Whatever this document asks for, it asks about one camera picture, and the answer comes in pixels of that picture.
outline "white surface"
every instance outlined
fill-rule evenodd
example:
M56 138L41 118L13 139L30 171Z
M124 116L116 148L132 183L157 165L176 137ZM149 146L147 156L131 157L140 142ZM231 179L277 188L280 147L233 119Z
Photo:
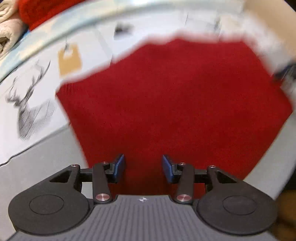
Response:
M0 163L6 162L11 156L34 145L44 137L68 124L66 116L54 97L55 90L63 81L89 75L92 71L108 67L111 58L113 61L124 58L137 46L143 44L143 41L146 41L146 37L149 36L162 36L165 37L164 41L167 41L175 34L179 36L180 32L182 32L186 34L186 37L191 36L192 40L202 38L203 40L217 41L219 34L220 37L223 34L215 30L216 19L220 16L221 13L217 11L203 11L183 7L180 10L173 9L137 13L137 15L130 14L128 17L121 16L116 20L106 21L87 29L79 30L68 36L67 42L69 44L72 42L78 44L83 63L82 69L64 79L59 76L57 52L64 48L65 39L56 41L53 45L30 58L0 85L0 158L2 158ZM234 16L234 18L241 20L244 19L244 16L240 16L240 18ZM117 22L133 25L132 34L114 40L113 34ZM233 39L233 33L235 33L235 39L241 38L248 31L252 31L250 25L241 24L240 27L237 27L237 24L233 24L233 22L229 24L227 21L226 23L225 21L222 22L221 27L223 28L222 32L225 33L225 39ZM281 52L281 43L280 41L278 42L277 38L270 38L268 31L263 32L267 34L260 35L260 43L266 44L253 45L252 47L258 54L265 53L266 62L271 66L270 71L272 72L272 68L276 69L283 64L286 58L277 58L276 55L269 54L277 51ZM30 98L29 105L34 107L44 100L51 99L55 103L56 111L49 125L42 128L29 140L21 141L16 135L17 109L13 108L12 104L5 103L4 97L11 88L12 81L16 76L18 76L18 89L21 92L26 91L30 85L32 75L36 74L34 73L35 70L31 69L31 66L37 60L43 66L50 60L51 65L46 77L36 87L36 91ZM50 162L42 154L31 156L31 158L25 158L24 154L21 154L7 165L0 167L0 182L2 183L0 185L0 193L4 194L0 202L0 239L8 238L14 231L7 215L7 207L11 198L74 162L78 162L82 167L85 167L80 149L73 142L75 142L74 139L69 136L65 136L63 142L53 142L51 144L48 142L49 152L47 154L44 153L44 155L51 155L52 152L55 152L55 155L52 155L53 160ZM295 143L296 122L294 117L291 116L266 155L248 175L246 181L275 198L294 169L296 160ZM63 155L69 155L69 159L55 159L56 154L59 152Z

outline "gray surface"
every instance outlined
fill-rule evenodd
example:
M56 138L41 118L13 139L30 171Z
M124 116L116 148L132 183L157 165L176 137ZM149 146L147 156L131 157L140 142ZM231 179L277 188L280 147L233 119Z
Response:
M0 167L0 240L15 232L8 216L11 199L73 163L87 168L79 143L66 126ZM82 191L92 197L91 183L83 184Z
M80 226L54 236L32 236L18 232L9 241L276 241L268 233L236 237L219 233L199 220L188 205L176 204L168 196L118 196L97 205Z
M296 113L293 112L244 181L276 199L293 174L295 163Z

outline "brown tag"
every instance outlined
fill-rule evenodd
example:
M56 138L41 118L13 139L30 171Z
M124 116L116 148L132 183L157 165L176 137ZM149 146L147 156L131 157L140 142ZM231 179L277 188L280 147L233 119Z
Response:
M59 51L59 74L64 76L80 70L82 62L78 52L77 44L70 44L69 47Z

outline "gray ribbed surface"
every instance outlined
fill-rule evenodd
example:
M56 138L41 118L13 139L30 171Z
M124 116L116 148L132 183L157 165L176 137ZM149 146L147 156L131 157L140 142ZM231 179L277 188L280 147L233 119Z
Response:
M97 205L79 227L54 236L21 232L11 241L276 241L268 233L235 237L219 233L200 221L193 209L168 196L119 196L111 204Z

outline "red cloth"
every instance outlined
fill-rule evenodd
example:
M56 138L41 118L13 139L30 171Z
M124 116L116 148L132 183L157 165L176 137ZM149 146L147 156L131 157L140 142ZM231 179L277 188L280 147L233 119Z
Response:
M121 194L169 193L163 154L244 178L292 112L242 42L147 44L57 97L89 166L125 154Z
M20 0L18 9L22 21L33 30L53 16L83 1L85 0Z

